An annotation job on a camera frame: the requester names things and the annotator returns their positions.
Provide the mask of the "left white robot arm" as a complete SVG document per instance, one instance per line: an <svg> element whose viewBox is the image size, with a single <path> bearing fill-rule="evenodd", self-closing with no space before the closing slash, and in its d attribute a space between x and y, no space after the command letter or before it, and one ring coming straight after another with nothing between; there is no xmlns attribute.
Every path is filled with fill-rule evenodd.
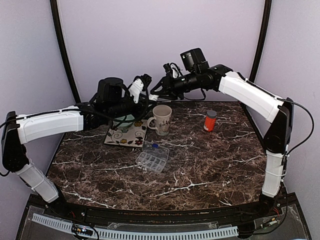
<svg viewBox="0 0 320 240"><path fill-rule="evenodd" d="M96 129L111 121L131 123L147 114L148 87L152 78L136 76L129 86L118 77L108 77L98 82L97 93L89 102L81 102L58 110L17 115L7 114L1 124L1 155L8 173L17 174L42 199L51 204L51 210L60 218L67 218L70 206L64 202L58 187L40 171L27 156L26 143L67 133Z"/></svg>

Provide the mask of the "clear plastic pill organizer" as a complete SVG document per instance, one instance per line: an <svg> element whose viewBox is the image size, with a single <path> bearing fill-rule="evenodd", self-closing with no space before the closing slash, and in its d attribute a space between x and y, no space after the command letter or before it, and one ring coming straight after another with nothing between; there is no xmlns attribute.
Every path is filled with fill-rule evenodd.
<svg viewBox="0 0 320 240"><path fill-rule="evenodd" d="M144 141L142 151L135 162L147 170L161 173L167 164L169 153L168 148L158 143Z"/></svg>

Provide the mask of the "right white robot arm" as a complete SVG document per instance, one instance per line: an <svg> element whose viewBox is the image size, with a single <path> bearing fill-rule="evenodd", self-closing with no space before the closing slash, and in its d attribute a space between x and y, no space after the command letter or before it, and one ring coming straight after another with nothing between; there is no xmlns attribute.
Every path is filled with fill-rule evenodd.
<svg viewBox="0 0 320 240"><path fill-rule="evenodd" d="M185 93L193 90L214 90L235 98L263 116L270 127L263 137L267 160L261 193L274 198L285 176L285 156L293 128L293 104L257 86L225 65L210 67L200 48L185 51L180 57L188 74L174 76L170 64L165 64L166 75L150 90L150 95L177 100L183 99Z"/></svg>

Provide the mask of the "orange pill bottle grey cap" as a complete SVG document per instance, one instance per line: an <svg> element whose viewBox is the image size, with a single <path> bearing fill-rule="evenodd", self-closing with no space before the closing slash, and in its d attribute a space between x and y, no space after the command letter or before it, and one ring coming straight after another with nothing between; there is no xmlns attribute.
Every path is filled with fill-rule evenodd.
<svg viewBox="0 0 320 240"><path fill-rule="evenodd" d="M208 110L204 121L203 128L207 132L212 132L216 123L217 112L214 110Z"/></svg>

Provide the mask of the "small white pill bottle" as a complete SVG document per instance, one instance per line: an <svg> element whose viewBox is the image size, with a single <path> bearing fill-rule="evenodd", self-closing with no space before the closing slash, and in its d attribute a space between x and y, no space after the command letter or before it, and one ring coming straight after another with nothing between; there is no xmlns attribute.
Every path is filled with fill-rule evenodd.
<svg viewBox="0 0 320 240"><path fill-rule="evenodd" d="M148 95L148 99L149 99L150 101L157 101L158 98L159 98L159 96L158 96L158 95L155 95L155 94L149 94L149 95Z"/></svg>

